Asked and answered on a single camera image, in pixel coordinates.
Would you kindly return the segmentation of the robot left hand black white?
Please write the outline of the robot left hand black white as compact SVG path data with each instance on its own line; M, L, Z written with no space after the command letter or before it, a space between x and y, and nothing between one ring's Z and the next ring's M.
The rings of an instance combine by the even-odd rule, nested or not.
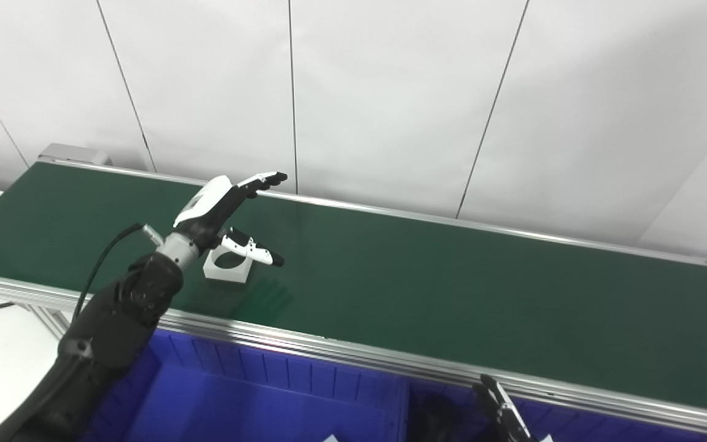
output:
M244 258L281 268L285 260L257 243L252 236L225 224L247 199L259 190L269 190L287 180L280 171L259 173L238 184L223 175L207 182L183 207L175 218L173 229L158 251L173 258L185 269L194 258L207 251L222 248Z

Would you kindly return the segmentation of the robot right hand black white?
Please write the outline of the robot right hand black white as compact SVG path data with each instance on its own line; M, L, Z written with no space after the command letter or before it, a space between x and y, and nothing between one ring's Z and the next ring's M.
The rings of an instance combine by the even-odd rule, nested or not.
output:
M499 441L536 441L510 395L495 378L481 374L473 391L475 403L494 426Z

